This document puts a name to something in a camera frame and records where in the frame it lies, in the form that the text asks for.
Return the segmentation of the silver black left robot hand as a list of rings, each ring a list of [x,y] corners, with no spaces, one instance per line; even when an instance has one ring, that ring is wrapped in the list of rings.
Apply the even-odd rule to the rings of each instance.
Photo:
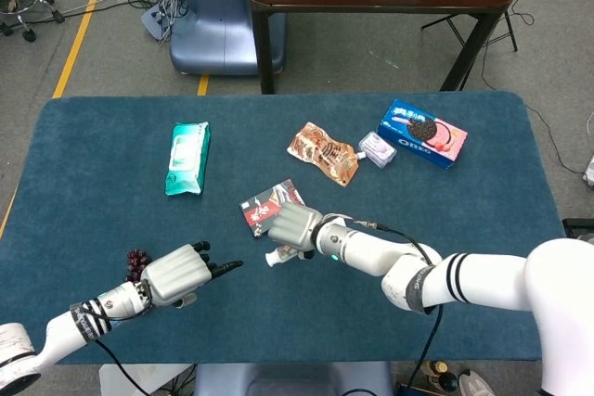
[[[208,241],[186,244],[151,262],[141,274],[151,305],[184,306],[195,298],[196,289],[243,265],[243,261],[210,262],[210,248]]]

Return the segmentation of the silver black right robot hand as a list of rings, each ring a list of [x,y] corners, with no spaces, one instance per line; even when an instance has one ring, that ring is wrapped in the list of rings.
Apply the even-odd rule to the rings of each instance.
[[[268,235],[279,244],[296,249],[301,257],[310,260],[316,251],[312,236],[322,220],[321,212],[287,201],[274,218]]]

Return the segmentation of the black red card box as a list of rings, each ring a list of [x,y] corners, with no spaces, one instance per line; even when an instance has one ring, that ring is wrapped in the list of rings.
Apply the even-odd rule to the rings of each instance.
[[[291,179],[284,180],[239,204],[247,225],[255,238],[263,236],[272,226],[286,202],[304,205]]]

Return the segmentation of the dark red grape bunch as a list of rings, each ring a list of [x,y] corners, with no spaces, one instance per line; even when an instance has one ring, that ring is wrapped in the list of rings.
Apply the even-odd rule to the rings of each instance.
[[[152,262],[152,258],[140,249],[134,249],[127,253],[127,282],[138,282],[144,269]]]

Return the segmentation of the orange spout pouch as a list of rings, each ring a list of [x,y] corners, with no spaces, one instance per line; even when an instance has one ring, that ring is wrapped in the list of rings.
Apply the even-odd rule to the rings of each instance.
[[[367,156],[364,151],[356,151],[352,146],[334,140],[310,121],[293,137],[287,152],[298,160],[315,165],[342,187],[349,185],[359,161]]]

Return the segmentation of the blue table mat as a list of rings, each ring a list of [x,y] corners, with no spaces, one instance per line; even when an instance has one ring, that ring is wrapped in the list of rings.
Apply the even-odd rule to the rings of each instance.
[[[120,285],[126,256],[159,257],[207,240],[210,258],[243,261],[184,309],[147,311],[107,334],[123,362],[223,363],[542,360],[534,316],[450,302],[427,313],[395,307],[381,279],[316,254],[269,267],[239,204],[291,179],[305,203],[412,238],[440,258],[527,257],[567,238],[531,125],[510,92],[405,94],[468,133],[443,169],[407,150],[365,162],[347,187],[287,152],[307,123],[354,142],[378,125],[391,94],[72,97],[40,111],[0,238],[0,324],[22,323],[36,350],[47,322]],[[203,191],[165,195],[174,126],[207,121]]]

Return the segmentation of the white floor box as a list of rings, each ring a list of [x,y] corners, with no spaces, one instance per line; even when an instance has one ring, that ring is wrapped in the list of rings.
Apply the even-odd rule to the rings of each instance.
[[[189,370],[191,364],[124,364],[124,370],[146,392],[152,393]],[[116,364],[103,364],[98,372],[101,396],[144,396]]]

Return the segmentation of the green wet wipes pack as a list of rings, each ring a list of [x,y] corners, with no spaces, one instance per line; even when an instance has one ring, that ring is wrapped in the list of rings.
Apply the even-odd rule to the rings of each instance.
[[[210,124],[177,123],[172,134],[165,195],[200,195],[211,141]]]

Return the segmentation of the small lilac plastic box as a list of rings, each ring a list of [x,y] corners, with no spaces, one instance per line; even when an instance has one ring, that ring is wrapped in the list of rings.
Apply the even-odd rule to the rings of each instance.
[[[359,150],[364,152],[377,167],[385,168],[395,157],[397,150],[382,139],[377,133],[369,132],[358,143]]]

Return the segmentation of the blue Oreo cookie box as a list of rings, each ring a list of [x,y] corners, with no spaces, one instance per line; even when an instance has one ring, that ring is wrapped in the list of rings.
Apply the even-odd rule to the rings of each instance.
[[[377,134],[443,169],[456,162],[468,137],[466,131],[400,100],[385,112]]]

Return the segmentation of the dark glass bottles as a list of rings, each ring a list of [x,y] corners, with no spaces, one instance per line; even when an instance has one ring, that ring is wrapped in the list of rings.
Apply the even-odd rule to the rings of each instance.
[[[420,371],[430,385],[440,391],[447,393],[458,390],[458,378],[449,370],[447,363],[443,361],[424,361]]]

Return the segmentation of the blue grey machine column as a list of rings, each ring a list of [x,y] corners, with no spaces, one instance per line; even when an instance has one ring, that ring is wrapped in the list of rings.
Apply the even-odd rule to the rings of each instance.
[[[252,76],[258,73],[248,0],[186,0],[172,28],[170,57],[180,72]]]

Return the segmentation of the white sneaker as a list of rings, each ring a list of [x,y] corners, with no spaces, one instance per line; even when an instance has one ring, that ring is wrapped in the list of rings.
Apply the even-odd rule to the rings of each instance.
[[[488,383],[476,372],[465,370],[458,375],[461,396],[496,396]]]

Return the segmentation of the black tripod stand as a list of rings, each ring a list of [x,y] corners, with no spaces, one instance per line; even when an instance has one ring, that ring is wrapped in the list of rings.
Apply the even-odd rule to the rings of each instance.
[[[422,31],[429,29],[433,26],[436,26],[442,22],[446,23],[449,27],[449,29],[454,33],[454,36],[456,37],[456,39],[458,40],[458,42],[460,43],[461,46],[464,46],[466,44],[466,40],[462,37],[462,35],[460,34],[460,32],[458,31],[457,26],[455,25],[453,19],[457,16],[457,14],[449,14],[446,15],[444,17],[441,17],[440,19],[436,19],[433,20],[431,22],[428,22],[424,25],[422,25],[420,27],[420,29]],[[503,34],[500,34],[499,36],[496,36],[494,38],[490,38],[488,41],[486,41],[484,43],[484,47],[487,47],[488,45],[491,44],[495,44],[499,41],[505,40],[505,39],[510,39],[511,40],[511,45],[512,45],[512,50],[514,52],[517,52],[519,50],[519,47],[517,45],[517,40],[516,40],[516,36],[515,36],[515,32],[513,30],[513,26],[511,24],[511,20],[510,20],[511,14],[509,12],[505,12],[503,15],[503,19],[505,20],[505,23],[507,25],[507,31]]]

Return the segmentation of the chrome wheeled stool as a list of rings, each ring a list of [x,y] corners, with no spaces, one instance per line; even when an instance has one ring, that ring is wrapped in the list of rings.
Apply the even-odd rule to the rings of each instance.
[[[2,17],[14,18],[16,26],[22,28],[22,38],[29,43],[36,40],[36,33],[27,23],[24,14],[41,4],[51,13],[51,19],[60,24],[65,21],[65,17],[55,8],[55,0],[15,0],[16,6],[8,12],[0,12],[0,33],[9,36],[13,33],[13,26],[8,25]]]

